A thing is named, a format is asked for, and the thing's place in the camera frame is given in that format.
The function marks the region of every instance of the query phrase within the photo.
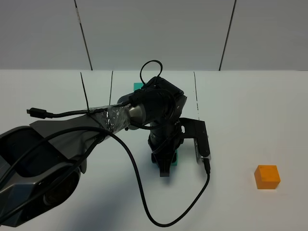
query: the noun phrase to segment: orange cube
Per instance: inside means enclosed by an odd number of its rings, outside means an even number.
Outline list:
[[[259,165],[255,171],[258,189],[276,189],[280,177],[276,165]]]

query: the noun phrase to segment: green block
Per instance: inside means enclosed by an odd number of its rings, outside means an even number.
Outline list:
[[[140,89],[143,86],[143,83],[134,83],[134,91]],[[177,160],[174,163],[171,163],[171,166],[178,165],[178,150],[175,150],[175,155],[177,155]]]

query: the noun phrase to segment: white wall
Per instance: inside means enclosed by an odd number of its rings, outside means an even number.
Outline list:
[[[308,70],[307,0],[237,0],[222,70]]]
[[[232,0],[77,0],[93,69],[218,70]]]
[[[0,69],[90,69],[73,0],[1,0]]]

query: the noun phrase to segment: black line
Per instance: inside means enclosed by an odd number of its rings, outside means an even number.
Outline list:
[[[193,72],[193,76],[194,76],[194,89],[196,91],[197,113],[198,113],[198,119],[200,120],[200,117],[199,117],[199,106],[198,106],[198,96],[197,96],[196,74],[195,74],[195,72]]]
[[[80,29],[81,29],[81,33],[82,33],[82,37],[83,37],[83,42],[84,42],[85,47],[86,47],[87,56],[88,56],[88,60],[89,60],[89,63],[90,63],[91,71],[93,71],[93,68],[92,68],[92,63],[91,63],[91,59],[90,59],[90,55],[89,55],[89,50],[88,50],[88,46],[87,46],[87,42],[86,42],[86,38],[85,38],[85,34],[84,34],[84,32],[83,32],[83,28],[82,28],[82,24],[81,24],[80,15],[79,15],[79,11],[78,11],[78,7],[77,7],[76,0],[74,0],[74,2],[75,2],[76,13],[77,13],[77,17],[78,17],[78,21],[79,21],[79,25],[80,25]]]
[[[233,21],[233,15],[234,15],[236,1],[237,0],[234,0],[234,5],[233,5],[232,15],[231,15],[231,19],[230,19],[230,23],[229,23],[229,28],[228,28],[228,32],[227,32],[226,42],[225,42],[225,46],[223,48],[222,57],[221,57],[220,65],[219,65],[219,71],[221,70],[221,65],[222,65],[223,57],[225,55],[225,50],[226,50],[226,46],[227,46],[227,42],[228,42],[228,38],[229,38],[230,28],[231,28],[231,24],[232,24],[232,21]]]
[[[88,113],[90,113],[89,102],[88,102],[87,93],[86,93],[86,88],[85,88],[85,84],[83,83],[83,78],[82,78],[81,72],[80,72],[80,76],[81,76],[81,82],[82,82],[83,93],[85,94],[85,98],[86,98],[86,102],[87,102]]]
[[[111,73],[111,84],[110,84],[109,105],[110,105],[110,102],[111,102],[111,91],[112,91],[112,79],[113,79],[113,76],[114,76],[114,71],[112,71],[112,73]]]

